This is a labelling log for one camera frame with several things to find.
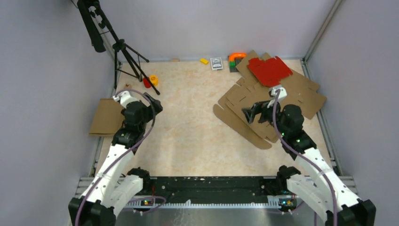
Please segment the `brown cardboard box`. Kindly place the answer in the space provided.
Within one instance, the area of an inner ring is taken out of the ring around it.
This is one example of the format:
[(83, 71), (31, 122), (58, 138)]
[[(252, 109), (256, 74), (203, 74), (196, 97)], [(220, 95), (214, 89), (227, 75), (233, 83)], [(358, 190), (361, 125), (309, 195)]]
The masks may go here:
[(89, 130), (90, 136), (113, 137), (121, 128), (123, 107), (113, 98), (101, 98)]

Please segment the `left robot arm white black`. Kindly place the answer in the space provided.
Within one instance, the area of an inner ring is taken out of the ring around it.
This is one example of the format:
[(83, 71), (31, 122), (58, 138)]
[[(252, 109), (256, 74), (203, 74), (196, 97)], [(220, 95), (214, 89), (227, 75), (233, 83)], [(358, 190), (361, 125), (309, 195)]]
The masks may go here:
[(73, 226), (113, 226), (134, 195), (150, 191), (151, 182), (137, 175), (127, 175), (118, 184), (122, 170), (152, 131), (152, 128), (146, 128), (147, 123), (155, 122), (157, 114), (163, 110), (160, 101), (150, 94), (140, 94), (149, 103), (145, 105), (133, 96), (134, 92), (133, 89), (123, 89), (113, 96), (113, 100), (123, 107), (124, 121), (114, 134), (106, 159), (90, 185), (68, 204)]

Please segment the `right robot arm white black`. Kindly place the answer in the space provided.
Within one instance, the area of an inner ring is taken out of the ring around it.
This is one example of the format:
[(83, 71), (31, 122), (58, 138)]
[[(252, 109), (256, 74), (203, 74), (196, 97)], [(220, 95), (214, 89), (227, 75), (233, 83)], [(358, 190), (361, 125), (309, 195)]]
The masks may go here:
[(276, 188), (282, 194), (298, 195), (327, 226), (372, 226), (376, 206), (363, 200), (337, 176), (327, 164), (315, 142), (303, 129), (301, 108), (272, 101), (256, 102), (242, 108), (246, 121), (251, 124), (259, 114), (259, 123), (268, 122), (278, 130), (283, 149), (301, 165), (312, 181), (295, 167), (285, 165), (277, 173)]

